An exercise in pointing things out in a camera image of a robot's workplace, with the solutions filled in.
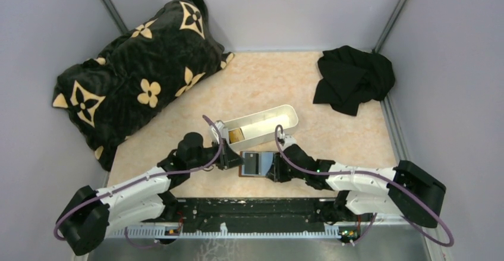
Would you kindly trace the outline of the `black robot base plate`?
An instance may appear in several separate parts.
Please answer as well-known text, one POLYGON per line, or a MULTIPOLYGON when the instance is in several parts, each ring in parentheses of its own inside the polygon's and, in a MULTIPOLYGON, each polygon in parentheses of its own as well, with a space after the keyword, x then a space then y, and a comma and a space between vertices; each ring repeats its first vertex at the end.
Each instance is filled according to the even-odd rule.
POLYGON ((171 204, 154 222, 174 222, 185 233, 322 232, 338 222, 368 222, 372 215, 352 213, 336 198, 214 199, 184 198, 171 204))

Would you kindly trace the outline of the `brown leather card holder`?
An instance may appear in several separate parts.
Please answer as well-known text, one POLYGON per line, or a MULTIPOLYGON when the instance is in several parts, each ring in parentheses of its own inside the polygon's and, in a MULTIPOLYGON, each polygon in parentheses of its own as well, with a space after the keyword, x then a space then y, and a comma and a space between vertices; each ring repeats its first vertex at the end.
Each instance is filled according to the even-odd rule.
POLYGON ((266 177, 274 165, 276 152, 242 151, 243 163, 239 167, 240 177, 266 177))

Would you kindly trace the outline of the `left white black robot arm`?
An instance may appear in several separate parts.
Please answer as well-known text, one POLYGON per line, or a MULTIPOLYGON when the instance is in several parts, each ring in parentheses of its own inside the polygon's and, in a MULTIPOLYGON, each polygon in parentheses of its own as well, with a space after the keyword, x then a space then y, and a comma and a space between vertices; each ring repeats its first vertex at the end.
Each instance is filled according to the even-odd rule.
POLYGON ((53 234, 82 256, 111 233, 137 223, 181 223, 182 213, 171 189, 187 181, 193 172, 210 166, 226 170, 242 163, 243 158, 225 139, 205 148, 202 135, 190 132, 145 173, 106 188, 94 190, 87 185, 77 190, 57 219, 53 234))

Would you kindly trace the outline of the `black cloth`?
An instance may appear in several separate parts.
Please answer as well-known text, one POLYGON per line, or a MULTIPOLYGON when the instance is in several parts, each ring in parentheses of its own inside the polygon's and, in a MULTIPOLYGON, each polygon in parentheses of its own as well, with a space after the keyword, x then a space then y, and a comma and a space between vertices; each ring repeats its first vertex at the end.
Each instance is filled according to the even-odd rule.
POLYGON ((322 78, 313 103, 328 104, 353 117, 360 104, 384 100, 396 82, 392 63, 385 56, 348 45, 323 51, 317 67, 322 78))

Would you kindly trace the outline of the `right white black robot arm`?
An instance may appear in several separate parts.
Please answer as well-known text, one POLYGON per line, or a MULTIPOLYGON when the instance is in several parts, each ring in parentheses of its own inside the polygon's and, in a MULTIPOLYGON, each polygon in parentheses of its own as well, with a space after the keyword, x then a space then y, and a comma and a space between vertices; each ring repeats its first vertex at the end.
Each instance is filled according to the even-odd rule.
POLYGON ((278 152, 267 177, 276 183, 295 178, 316 190, 338 192, 335 214, 349 221, 355 215, 400 215, 416 225, 435 228, 446 187, 411 161, 391 168, 363 168, 325 159, 313 159, 293 136, 275 140, 278 152))

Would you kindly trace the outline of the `white oblong plastic tray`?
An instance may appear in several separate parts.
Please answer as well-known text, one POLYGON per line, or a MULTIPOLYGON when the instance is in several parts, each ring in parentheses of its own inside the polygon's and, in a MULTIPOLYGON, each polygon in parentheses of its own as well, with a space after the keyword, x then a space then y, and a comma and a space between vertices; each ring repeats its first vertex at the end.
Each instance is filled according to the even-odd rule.
POLYGON ((235 152, 249 150, 263 143, 274 141, 275 127, 281 125, 285 134, 292 135, 299 117, 291 105, 281 105, 228 121, 217 120, 215 125, 223 139, 235 152), (230 131, 240 129, 243 139, 231 142, 230 131))

